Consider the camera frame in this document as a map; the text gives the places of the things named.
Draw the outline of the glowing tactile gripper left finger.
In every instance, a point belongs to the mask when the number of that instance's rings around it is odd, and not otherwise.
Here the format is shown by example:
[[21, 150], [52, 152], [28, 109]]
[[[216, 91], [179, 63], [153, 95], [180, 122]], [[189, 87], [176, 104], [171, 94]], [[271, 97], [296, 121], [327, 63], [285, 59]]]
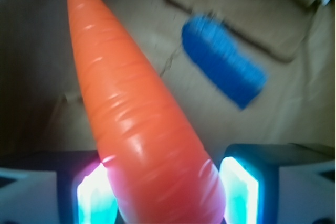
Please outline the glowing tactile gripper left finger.
[[119, 223], [97, 151], [1, 157], [1, 223]]

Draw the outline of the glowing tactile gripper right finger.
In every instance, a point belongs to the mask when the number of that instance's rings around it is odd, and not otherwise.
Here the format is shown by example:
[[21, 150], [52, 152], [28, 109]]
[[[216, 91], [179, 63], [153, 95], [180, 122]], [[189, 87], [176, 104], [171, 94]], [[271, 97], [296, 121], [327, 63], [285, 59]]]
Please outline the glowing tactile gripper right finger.
[[335, 149], [232, 144], [219, 174], [224, 223], [335, 223]]

